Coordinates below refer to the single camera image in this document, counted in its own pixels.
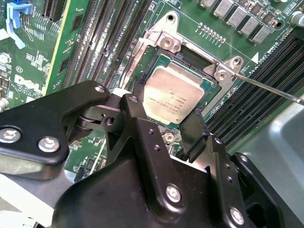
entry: motherboard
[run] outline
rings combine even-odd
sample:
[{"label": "motherboard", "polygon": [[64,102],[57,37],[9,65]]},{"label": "motherboard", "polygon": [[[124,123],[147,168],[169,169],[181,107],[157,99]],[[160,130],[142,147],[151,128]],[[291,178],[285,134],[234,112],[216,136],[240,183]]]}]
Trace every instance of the motherboard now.
[{"label": "motherboard", "polygon": [[[287,104],[233,77],[297,94],[304,71],[302,0],[4,0],[0,110],[86,80],[117,95],[144,84],[143,106],[171,155],[199,109],[233,149]],[[70,145],[74,181],[106,165],[104,132]]]}]

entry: screwdriver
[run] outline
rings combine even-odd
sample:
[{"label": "screwdriver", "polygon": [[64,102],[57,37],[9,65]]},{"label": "screwdriver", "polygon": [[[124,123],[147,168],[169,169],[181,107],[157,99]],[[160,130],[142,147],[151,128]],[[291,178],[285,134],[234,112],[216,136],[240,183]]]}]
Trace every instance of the screwdriver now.
[{"label": "screwdriver", "polygon": [[290,95],[288,93],[285,93],[283,91],[280,91],[278,89],[275,89],[273,87],[270,87],[268,85],[265,85],[263,83],[257,82],[256,80],[253,80],[251,78],[248,78],[248,77],[245,77],[245,76],[242,76],[242,75],[239,75],[239,74],[234,74],[234,77],[236,77],[238,79],[241,79],[242,81],[248,82],[250,84],[253,84],[255,86],[258,86],[258,87],[260,87],[262,89],[265,89],[265,90],[267,90],[267,91],[269,91],[271,93],[277,94],[277,95],[279,95],[281,97],[284,97],[284,98],[286,98],[286,99],[288,99],[290,101],[296,102],[296,103],[304,106],[304,100],[301,99],[301,98],[298,98],[296,96]]}]

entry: silver screw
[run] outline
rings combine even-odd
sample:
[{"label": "silver screw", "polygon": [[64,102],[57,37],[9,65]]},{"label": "silver screw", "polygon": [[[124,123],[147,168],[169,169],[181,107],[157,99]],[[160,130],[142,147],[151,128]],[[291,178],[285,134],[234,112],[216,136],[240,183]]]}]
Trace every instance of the silver screw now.
[{"label": "silver screw", "polygon": [[44,137],[38,142],[38,147],[43,152],[53,153],[58,151],[60,144],[54,137]]},{"label": "silver screw", "polygon": [[20,138],[20,131],[14,128],[3,128],[0,130],[0,143],[15,143]]},{"label": "silver screw", "polygon": [[138,102],[137,98],[135,96],[130,96],[129,99],[135,103]]},{"label": "silver screw", "polygon": [[101,86],[96,86],[95,90],[98,91],[98,92],[100,92],[100,93],[104,93],[105,92],[105,89],[103,89]]},{"label": "silver screw", "polygon": [[233,218],[233,220],[239,224],[239,225],[243,225],[244,224],[244,218],[241,214],[241,212],[238,211],[238,209],[236,208],[230,208],[230,214]]},{"label": "silver screw", "polygon": [[167,194],[168,198],[174,203],[177,203],[181,200],[180,191],[176,187],[174,187],[173,185],[168,185],[167,186],[166,194]]},{"label": "silver screw", "polygon": [[241,155],[241,159],[243,160],[243,162],[248,162],[247,157],[245,157],[244,155]]},{"label": "silver screw", "polygon": [[214,138],[214,140],[215,140],[218,144],[222,144],[222,141],[219,140],[218,138]]}]

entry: blue plastic clip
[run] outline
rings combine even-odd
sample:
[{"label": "blue plastic clip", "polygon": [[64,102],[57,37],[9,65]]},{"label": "blue plastic clip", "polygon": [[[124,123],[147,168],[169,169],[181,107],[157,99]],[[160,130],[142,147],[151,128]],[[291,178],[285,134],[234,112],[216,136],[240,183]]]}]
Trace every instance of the blue plastic clip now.
[{"label": "blue plastic clip", "polygon": [[8,35],[15,40],[15,44],[19,49],[25,48],[25,43],[16,35],[14,29],[19,29],[20,24],[20,13],[31,14],[33,4],[19,4],[7,3],[7,17],[6,17],[6,32]]},{"label": "blue plastic clip", "polygon": [[12,2],[16,3],[16,4],[24,4],[24,3],[28,3],[29,0],[11,0]]}]

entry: white arrow marking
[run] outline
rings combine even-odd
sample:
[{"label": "white arrow marking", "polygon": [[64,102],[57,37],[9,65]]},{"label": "white arrow marking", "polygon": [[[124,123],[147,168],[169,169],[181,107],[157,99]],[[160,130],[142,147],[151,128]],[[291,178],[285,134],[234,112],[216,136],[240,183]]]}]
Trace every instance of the white arrow marking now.
[{"label": "white arrow marking", "polygon": [[254,63],[258,64],[258,52],[251,59]]}]

